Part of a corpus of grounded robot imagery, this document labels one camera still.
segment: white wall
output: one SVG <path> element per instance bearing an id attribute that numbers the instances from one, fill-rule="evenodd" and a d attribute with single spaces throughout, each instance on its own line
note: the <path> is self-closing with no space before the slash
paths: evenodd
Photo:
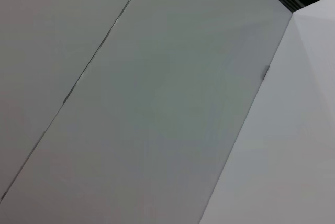
<path id="1" fill-rule="evenodd" d="M 201 224 L 334 222 L 334 3 L 293 15 Z"/>
<path id="2" fill-rule="evenodd" d="M 127 0 L 0 0 L 0 196 Z"/>
<path id="3" fill-rule="evenodd" d="M 278 0 L 132 0 L 0 209 L 198 223 L 290 17 Z"/>

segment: white panel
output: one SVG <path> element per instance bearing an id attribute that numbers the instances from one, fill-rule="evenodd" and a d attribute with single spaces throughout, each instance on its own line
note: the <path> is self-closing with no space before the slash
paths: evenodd
<path id="1" fill-rule="evenodd" d="M 320 0 L 295 12 L 296 15 L 335 20 L 335 0 Z"/>
<path id="2" fill-rule="evenodd" d="M 1 209 L 198 223 L 290 17 L 278 0 L 132 0 Z"/>
<path id="3" fill-rule="evenodd" d="M 127 0 L 0 0 L 0 195 Z"/>
<path id="4" fill-rule="evenodd" d="M 293 15 L 201 224 L 334 223 L 334 31 Z"/>

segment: white partition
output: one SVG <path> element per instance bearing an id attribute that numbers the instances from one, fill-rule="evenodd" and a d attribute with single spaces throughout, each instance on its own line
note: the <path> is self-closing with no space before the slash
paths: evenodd
<path id="1" fill-rule="evenodd" d="M 293 15 L 200 224 L 334 223 L 334 5 Z"/>
<path id="2" fill-rule="evenodd" d="M 198 223 L 290 17 L 278 0 L 132 0 L 0 209 Z"/>
<path id="3" fill-rule="evenodd" d="M 128 0 L 0 0 L 0 197 Z"/>

